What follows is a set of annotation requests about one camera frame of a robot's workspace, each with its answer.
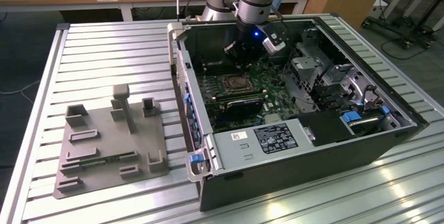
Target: gray carpet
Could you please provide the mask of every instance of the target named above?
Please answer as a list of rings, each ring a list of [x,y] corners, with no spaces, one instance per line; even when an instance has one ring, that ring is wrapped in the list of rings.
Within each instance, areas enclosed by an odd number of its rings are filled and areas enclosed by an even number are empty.
[[[433,0],[419,7],[418,13],[413,15],[418,20],[427,9]],[[194,7],[191,10],[201,11],[202,7]],[[433,15],[429,21],[434,25],[444,15],[444,5]],[[401,11],[393,13],[393,17],[401,14]],[[174,19],[175,9],[153,8],[147,11],[138,10],[134,12],[135,20],[146,19]],[[54,39],[58,23],[63,23],[63,17],[59,12],[31,12],[10,13],[5,22],[0,22],[0,91],[13,91],[23,88],[25,85],[39,80],[42,77],[47,55]],[[361,30],[363,36],[378,48],[397,35],[371,26]],[[444,43],[443,32],[438,33],[439,41]],[[423,51],[422,48],[414,47],[410,50],[402,49],[397,43],[387,45],[387,51],[401,58]],[[431,94],[441,104],[444,104],[444,90],[442,89],[442,74],[444,74],[444,46],[435,44],[431,49],[407,61],[391,58],[403,72],[414,79],[421,87]],[[26,90],[27,96],[34,100],[38,92],[35,85]],[[17,155],[22,144],[22,139],[31,114],[31,103],[21,95],[0,95],[0,203],[3,203],[7,184],[10,181]]]

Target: black cable on floor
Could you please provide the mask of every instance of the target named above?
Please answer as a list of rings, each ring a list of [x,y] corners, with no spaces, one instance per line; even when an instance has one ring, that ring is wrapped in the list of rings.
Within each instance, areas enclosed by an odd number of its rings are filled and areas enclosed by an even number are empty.
[[[390,41],[387,41],[387,42],[385,42],[385,43],[382,44],[382,50],[383,50],[383,52],[385,52],[389,56],[391,56],[394,59],[398,59],[398,60],[409,60],[409,59],[414,58],[415,56],[421,55],[422,53],[425,53],[426,51],[429,51],[429,49],[426,49],[425,51],[421,51],[419,53],[417,53],[417,54],[414,54],[414,55],[411,55],[411,56],[409,56],[409,57],[406,57],[406,58],[399,58],[399,57],[394,56],[393,54],[390,54],[390,53],[386,51],[386,49],[385,49],[385,45],[387,45],[390,42],[399,41],[399,40],[402,40],[402,38],[391,39]]]

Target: aluminum profile table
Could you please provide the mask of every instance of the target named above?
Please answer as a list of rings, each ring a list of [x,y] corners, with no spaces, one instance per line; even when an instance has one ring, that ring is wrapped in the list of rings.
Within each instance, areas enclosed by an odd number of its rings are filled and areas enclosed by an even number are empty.
[[[199,211],[167,57],[169,21],[73,24],[59,29],[14,170],[0,223],[438,223],[444,221],[444,111],[342,18],[319,15],[431,122],[371,165],[210,212]],[[161,101],[170,174],[57,200],[65,111]]]

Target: blue latch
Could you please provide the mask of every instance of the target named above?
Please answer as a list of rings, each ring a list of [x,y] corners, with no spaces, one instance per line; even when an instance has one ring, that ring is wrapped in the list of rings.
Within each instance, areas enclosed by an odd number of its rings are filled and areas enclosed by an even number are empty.
[[[183,102],[189,103],[189,99],[190,99],[190,93],[186,94],[186,97],[183,98]]]
[[[355,120],[361,120],[362,116],[357,111],[349,111],[343,114],[343,119],[345,119],[346,123],[350,123]]]
[[[203,158],[203,154],[194,154],[190,156],[190,163],[191,164],[198,164],[198,163],[203,163],[206,160]]]
[[[390,113],[390,109],[389,109],[387,106],[383,106],[383,107],[382,107],[382,110],[383,110],[385,115],[387,115],[387,114]]]

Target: warning label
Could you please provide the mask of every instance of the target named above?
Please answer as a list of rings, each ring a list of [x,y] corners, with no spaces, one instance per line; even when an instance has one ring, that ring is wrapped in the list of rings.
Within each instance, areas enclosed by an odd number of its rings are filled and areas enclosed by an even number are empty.
[[[298,147],[298,143],[287,124],[255,129],[255,134],[266,154]]]

